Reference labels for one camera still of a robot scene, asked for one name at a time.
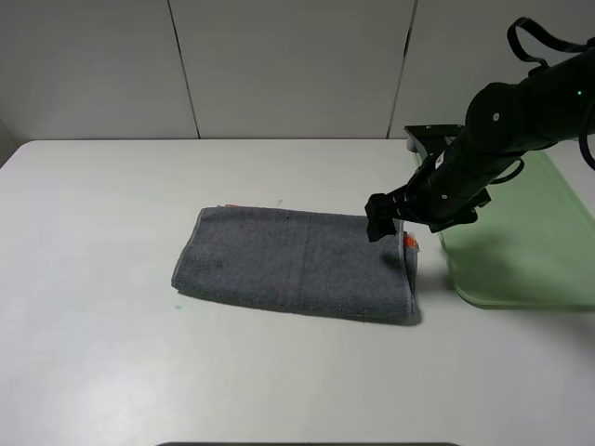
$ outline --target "white table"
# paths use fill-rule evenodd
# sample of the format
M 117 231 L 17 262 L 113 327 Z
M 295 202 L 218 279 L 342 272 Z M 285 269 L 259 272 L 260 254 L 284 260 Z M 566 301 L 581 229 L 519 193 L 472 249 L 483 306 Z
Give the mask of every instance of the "white table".
M 573 145 L 553 157 L 595 208 Z M 169 284 L 202 207 L 361 215 L 413 171 L 394 140 L 22 147 L 0 170 L 0 444 L 592 444 L 595 316 L 466 304 L 423 227 L 406 226 L 421 245 L 417 327 L 227 307 Z

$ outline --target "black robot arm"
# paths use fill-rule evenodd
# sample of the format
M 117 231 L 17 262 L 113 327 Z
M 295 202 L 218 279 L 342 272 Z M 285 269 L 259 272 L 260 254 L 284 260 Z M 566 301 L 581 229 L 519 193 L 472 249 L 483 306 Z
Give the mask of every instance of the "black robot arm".
M 528 56 L 516 39 L 516 27 L 555 49 L 577 56 L 549 67 Z M 595 169 L 587 134 L 595 130 L 595 41 L 584 45 L 555 39 L 529 19 L 509 29 L 514 53 L 539 67 L 517 85 L 494 83 L 480 91 L 467 110 L 465 126 L 442 152 L 429 154 L 409 182 L 390 193 L 374 194 L 365 211 L 370 242 L 394 234 L 392 220 L 430 226 L 432 232 L 477 220 L 475 207 L 489 202 L 485 187 L 518 175 L 522 156 L 579 137 L 585 160 Z M 498 178 L 517 163 L 507 177 Z

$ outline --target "translucent green tray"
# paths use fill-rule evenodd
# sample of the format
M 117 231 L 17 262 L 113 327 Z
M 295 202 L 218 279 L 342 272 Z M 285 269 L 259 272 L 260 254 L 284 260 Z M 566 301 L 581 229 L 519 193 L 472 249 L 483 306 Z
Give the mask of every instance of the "translucent green tray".
M 595 220 L 545 153 L 441 233 L 456 291 L 481 308 L 595 310 Z

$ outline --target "folded towel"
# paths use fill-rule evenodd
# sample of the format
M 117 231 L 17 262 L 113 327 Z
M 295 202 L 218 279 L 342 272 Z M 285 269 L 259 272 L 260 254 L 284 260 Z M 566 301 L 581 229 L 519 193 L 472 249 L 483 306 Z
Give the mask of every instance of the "folded towel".
M 180 293 L 224 304 L 413 325 L 417 249 L 370 243 L 365 216 L 258 207 L 201 211 L 174 270 Z

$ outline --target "gray towel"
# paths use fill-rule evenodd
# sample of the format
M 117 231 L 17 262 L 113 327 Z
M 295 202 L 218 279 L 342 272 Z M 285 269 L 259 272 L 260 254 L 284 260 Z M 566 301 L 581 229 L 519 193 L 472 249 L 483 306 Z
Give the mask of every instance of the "gray towel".
M 172 285 L 215 302 L 315 316 L 413 325 L 417 250 L 367 240 L 365 216 L 209 207 Z

